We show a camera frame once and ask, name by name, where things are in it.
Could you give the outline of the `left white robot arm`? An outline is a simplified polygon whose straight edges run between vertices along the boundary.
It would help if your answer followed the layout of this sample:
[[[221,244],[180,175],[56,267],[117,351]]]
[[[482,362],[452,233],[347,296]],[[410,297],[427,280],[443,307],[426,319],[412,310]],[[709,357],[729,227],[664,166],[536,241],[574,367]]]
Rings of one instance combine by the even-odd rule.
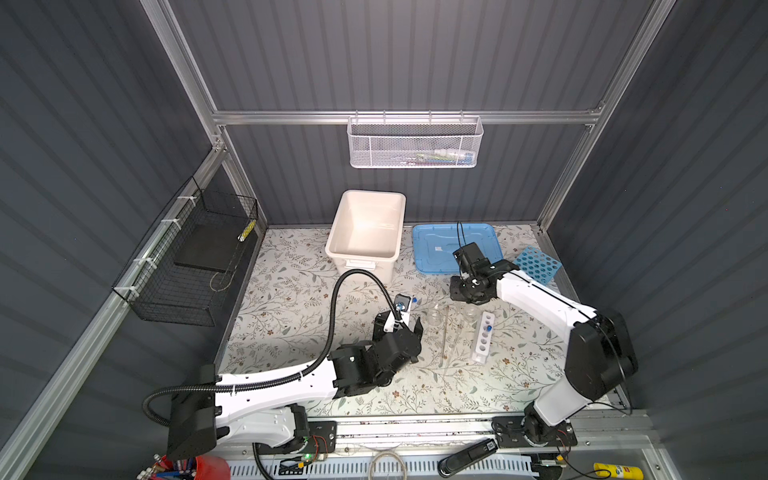
[[[387,387],[400,370],[417,362],[424,328],[412,312],[413,298],[391,296],[370,271],[362,274],[379,288],[387,308],[376,315],[370,339],[334,346],[339,293],[344,281],[356,273],[347,271],[334,284],[328,332],[315,360],[257,374],[218,375],[207,365],[194,383],[148,394],[142,410],[149,420],[167,428],[167,457],[192,458],[236,440],[279,452],[298,451],[311,435],[305,403],[362,396]]]

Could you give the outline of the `yellow bottle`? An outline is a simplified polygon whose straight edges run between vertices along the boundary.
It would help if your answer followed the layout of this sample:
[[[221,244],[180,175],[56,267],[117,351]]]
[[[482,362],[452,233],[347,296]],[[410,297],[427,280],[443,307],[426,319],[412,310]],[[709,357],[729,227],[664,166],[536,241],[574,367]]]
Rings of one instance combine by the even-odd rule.
[[[594,463],[593,473],[597,478],[644,480],[644,472],[635,466]]]

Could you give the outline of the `white plastic storage bin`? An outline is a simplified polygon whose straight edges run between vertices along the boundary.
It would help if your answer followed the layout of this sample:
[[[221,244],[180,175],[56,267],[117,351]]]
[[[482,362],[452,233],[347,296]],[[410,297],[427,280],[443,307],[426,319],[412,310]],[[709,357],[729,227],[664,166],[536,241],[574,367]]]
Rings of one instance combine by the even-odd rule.
[[[405,209],[406,197],[398,192],[345,191],[325,246],[338,272],[362,269],[390,284],[400,255]]]

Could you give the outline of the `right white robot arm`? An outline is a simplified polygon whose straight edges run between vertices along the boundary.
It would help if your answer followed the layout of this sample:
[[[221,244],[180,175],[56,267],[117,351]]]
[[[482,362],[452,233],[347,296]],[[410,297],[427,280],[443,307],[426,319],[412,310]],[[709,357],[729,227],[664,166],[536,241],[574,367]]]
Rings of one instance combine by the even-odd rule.
[[[567,420],[624,383],[639,369],[626,321],[614,310],[573,301],[536,281],[519,266],[491,262],[476,243],[453,252],[459,273],[450,298],[473,305],[507,302],[538,320],[565,344],[563,374],[524,409],[522,435],[535,447],[562,444]]]

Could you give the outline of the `blue test tube rack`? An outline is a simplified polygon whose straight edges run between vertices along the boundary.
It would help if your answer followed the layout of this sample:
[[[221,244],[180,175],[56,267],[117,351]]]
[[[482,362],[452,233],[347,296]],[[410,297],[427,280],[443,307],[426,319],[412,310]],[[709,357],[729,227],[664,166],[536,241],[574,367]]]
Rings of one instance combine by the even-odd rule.
[[[559,260],[533,246],[523,249],[513,263],[542,285],[550,284],[562,268]]]

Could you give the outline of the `blue plastic bin lid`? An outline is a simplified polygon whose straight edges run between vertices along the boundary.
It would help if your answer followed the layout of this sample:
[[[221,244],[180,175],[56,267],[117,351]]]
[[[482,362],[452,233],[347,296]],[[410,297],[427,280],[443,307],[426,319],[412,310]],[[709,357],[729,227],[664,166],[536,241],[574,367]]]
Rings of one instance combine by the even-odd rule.
[[[485,223],[416,225],[412,240],[416,268],[426,275],[457,275],[459,267],[453,252],[472,242],[490,261],[503,258],[494,228]]]

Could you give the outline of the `long glass stirring rod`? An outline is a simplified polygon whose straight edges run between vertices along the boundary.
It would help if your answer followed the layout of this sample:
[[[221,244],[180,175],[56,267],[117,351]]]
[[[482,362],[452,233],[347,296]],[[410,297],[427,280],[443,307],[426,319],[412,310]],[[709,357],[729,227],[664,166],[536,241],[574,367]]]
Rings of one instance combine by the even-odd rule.
[[[442,311],[443,315],[443,330],[442,330],[442,343],[441,343],[441,352],[440,352],[440,365],[443,366],[446,359],[446,347],[447,347],[447,337],[448,337],[448,331],[449,331],[449,316],[450,316],[450,306],[446,305],[443,308]]]

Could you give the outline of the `red pen cup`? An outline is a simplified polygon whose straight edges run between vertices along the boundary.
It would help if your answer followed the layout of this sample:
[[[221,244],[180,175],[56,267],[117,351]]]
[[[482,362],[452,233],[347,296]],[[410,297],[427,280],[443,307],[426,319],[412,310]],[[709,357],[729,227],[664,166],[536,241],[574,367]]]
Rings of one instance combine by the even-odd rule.
[[[230,480],[232,474],[226,460],[210,455],[171,461],[154,455],[154,463],[142,470],[137,480]]]

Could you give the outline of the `black handheld device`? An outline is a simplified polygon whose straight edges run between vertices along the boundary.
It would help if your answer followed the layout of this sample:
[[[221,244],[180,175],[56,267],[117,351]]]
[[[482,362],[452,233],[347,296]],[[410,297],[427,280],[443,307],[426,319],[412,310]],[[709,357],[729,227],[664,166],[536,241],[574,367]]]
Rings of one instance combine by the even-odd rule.
[[[494,455],[497,451],[498,443],[495,439],[483,439],[441,459],[437,464],[438,474],[442,478],[450,478]]]

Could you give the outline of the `yellow brush in basket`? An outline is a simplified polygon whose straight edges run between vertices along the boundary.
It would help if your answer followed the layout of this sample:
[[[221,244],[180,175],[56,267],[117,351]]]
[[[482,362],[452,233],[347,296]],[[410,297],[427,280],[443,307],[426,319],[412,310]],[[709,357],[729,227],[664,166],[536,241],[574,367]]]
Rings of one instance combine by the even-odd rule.
[[[238,241],[243,243],[247,240],[249,235],[254,231],[254,229],[257,227],[258,221],[256,219],[251,220],[241,231],[240,235],[238,236]]]

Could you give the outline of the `white small tube rack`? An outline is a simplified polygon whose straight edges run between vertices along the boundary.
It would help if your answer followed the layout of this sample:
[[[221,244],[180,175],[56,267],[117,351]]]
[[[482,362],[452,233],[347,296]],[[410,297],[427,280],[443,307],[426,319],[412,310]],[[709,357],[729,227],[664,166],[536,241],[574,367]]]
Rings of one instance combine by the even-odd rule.
[[[490,356],[491,340],[494,332],[495,315],[488,311],[483,311],[480,320],[477,323],[474,343],[471,349],[470,358],[474,363],[485,364]],[[493,330],[490,333],[485,332],[485,327],[492,325]]]

